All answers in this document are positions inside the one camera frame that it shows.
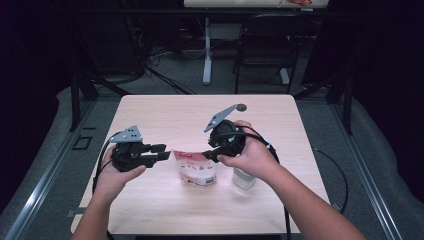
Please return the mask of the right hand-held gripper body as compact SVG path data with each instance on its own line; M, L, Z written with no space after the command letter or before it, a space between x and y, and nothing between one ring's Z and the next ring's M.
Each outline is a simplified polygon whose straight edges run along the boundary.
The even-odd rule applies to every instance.
M234 104L216 114L214 114L204 128L204 132L211 131L208 139L208 144L213 149L218 147L226 148L228 155L237 156L245 146L245 133L236 126L232 121L227 119L227 116L236 110L237 104Z

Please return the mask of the red and white spouted pouch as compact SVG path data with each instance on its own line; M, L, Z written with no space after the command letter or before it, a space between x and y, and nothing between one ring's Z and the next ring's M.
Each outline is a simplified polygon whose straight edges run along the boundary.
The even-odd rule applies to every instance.
M174 151L182 181L197 187L207 187L216 182L216 163L198 152Z

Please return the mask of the white lidded container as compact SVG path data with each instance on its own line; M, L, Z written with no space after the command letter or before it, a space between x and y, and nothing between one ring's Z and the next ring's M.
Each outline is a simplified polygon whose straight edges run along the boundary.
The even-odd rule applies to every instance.
M233 169L233 183L243 190L250 190L256 183L256 178L245 173L239 168Z

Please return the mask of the black curtain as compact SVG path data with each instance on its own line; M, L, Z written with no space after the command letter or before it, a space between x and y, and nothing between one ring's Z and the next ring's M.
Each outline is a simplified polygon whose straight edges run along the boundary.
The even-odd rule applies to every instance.
M364 0L366 58L354 96L389 142L397 172L424 206L424 0Z
M35 159L69 85L37 0L0 0L0 214Z

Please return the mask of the person's right hand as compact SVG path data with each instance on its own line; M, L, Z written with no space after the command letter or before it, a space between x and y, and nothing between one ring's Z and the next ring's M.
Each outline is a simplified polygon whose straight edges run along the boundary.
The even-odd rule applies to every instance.
M280 175L282 166L275 160L250 123L238 120L235 125L247 134L245 147L236 157L218 155L217 159L225 166L239 168L245 173L271 184Z

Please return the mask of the black metal stand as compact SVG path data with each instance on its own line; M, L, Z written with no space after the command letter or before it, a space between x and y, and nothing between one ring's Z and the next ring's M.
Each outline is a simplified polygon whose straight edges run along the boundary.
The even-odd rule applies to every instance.
M342 125L349 135L352 135L351 116L353 102L353 81L348 74L338 73L325 80L313 84L306 90L294 95L296 100L303 99L312 93L317 92L324 86L330 86L325 99L328 104L338 104L342 100Z
M80 94L83 94L89 101L96 101L98 99L99 93L95 88L95 84L100 84L120 96L129 95L128 91L123 90L97 74L87 71L76 72L70 85L72 109L70 131L74 131L82 119Z

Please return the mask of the white desk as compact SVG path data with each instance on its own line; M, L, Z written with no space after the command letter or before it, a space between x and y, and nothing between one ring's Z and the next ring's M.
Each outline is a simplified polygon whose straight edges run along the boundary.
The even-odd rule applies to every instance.
M313 9L324 9L329 5L330 0L312 0L312 4L301 6L290 3L287 0L184 0L184 7L205 8L205 9L301 9L302 11L313 11ZM205 20L205 65L203 74L203 84L211 83L212 55L210 22L207 17Z

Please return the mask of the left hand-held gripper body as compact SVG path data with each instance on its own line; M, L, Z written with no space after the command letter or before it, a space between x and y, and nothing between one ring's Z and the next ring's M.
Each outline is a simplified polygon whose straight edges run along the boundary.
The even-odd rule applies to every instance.
M139 166L153 167L154 156L147 155L152 146L143 143L143 137L137 126L116 133L109 141L115 143L111 157L112 165L120 172L128 172Z

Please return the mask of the black folding chair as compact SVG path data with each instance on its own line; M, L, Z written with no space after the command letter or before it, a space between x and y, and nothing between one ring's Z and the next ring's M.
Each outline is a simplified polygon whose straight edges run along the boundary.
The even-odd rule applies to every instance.
M289 70L286 92L289 93L303 42L312 22L305 16L257 14L249 17L239 31L233 66L235 92L239 90L242 67L273 68L276 75Z

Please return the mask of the person's left hand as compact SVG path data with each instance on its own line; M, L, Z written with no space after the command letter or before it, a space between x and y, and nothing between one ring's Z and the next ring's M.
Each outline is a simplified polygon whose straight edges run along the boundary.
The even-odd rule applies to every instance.
M106 201L113 201L124 189L125 185L142 175L146 167L139 166L128 172L118 171L111 163L113 147L107 149L102 160L101 172L97 178L97 184L93 197Z

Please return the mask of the black rectangular floor frame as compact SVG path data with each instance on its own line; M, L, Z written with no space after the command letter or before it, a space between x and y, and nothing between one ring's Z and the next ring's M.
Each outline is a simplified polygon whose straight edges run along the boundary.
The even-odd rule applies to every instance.
M87 150L92 142L92 136L79 135L73 144L73 150Z

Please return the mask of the aluminium floor rail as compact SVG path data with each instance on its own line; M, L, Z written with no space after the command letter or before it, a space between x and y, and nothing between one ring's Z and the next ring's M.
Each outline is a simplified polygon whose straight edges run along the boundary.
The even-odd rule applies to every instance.
M5 212L0 215L2 223L0 240L23 239L62 170L65 157L71 151L82 125L90 117L95 105L93 101L83 104L82 119L74 131L70 131L71 106L65 103L59 106L52 127L23 182L8 203Z
M356 172L361 180L362 186L367 193L368 199L372 205L372 208L377 216L380 226L382 227L387 240L403 240L402 234L396 225L392 214L386 204L385 199L381 195L378 186L366 164L366 161L355 141L353 135L350 135L345 129L342 122L342 113L337 105L328 105L333 118L336 121L339 131L345 139L350 152L353 155L353 162L355 165Z

